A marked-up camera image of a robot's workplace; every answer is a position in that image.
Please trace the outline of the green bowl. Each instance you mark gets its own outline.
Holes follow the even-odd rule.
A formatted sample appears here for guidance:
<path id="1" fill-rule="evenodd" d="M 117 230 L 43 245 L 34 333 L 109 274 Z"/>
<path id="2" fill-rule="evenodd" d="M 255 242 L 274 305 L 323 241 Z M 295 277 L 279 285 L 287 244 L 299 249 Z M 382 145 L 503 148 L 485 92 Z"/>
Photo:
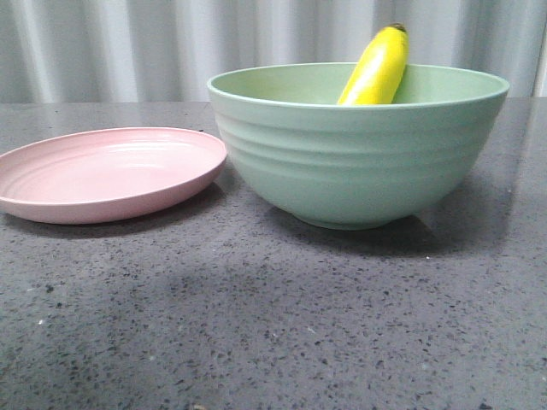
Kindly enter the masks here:
<path id="1" fill-rule="evenodd" d="M 440 201 L 464 179 L 509 91 L 493 74 L 409 64 L 394 100 L 343 106 L 349 62 L 217 75 L 216 124 L 243 181 L 314 226 L 382 226 Z"/>

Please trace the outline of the yellow banana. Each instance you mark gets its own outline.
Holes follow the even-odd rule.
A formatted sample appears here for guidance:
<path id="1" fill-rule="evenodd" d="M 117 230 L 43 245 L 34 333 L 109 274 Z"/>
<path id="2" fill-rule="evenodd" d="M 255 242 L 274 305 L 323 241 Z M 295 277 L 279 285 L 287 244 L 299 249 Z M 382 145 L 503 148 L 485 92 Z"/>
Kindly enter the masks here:
<path id="1" fill-rule="evenodd" d="M 389 104 L 402 81 L 409 54 L 404 25 L 383 27 L 362 52 L 338 105 Z"/>

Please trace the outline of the pink plate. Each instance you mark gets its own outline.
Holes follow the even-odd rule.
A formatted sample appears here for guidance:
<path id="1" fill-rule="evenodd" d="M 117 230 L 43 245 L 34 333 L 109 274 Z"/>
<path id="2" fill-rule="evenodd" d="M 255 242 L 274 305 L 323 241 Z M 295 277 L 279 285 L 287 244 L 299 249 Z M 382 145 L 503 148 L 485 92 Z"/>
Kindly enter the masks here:
<path id="1" fill-rule="evenodd" d="M 1 156 L 1 209 L 65 225 L 130 219 L 195 196 L 225 161 L 220 139 L 179 128 L 127 127 L 50 138 Z"/>

